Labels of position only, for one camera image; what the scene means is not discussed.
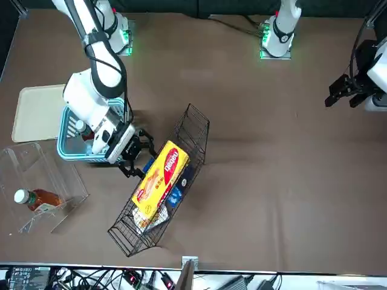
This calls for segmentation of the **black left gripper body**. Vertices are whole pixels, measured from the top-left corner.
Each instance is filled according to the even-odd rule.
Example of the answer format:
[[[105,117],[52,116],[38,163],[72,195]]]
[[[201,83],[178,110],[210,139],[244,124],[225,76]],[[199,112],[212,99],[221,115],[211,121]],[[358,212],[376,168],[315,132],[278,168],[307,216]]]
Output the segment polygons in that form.
[[[366,93],[377,89],[376,84],[367,75],[377,51],[377,41],[366,39],[355,50],[350,60],[350,80],[352,94]]]

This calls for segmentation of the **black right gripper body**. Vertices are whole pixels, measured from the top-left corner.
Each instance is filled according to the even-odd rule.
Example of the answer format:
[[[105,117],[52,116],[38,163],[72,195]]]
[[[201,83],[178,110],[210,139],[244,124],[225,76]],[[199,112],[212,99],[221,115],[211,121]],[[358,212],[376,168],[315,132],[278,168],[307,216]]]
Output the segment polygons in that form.
[[[143,142],[139,136],[134,135],[122,152],[122,164],[130,165],[134,163],[142,150]]]

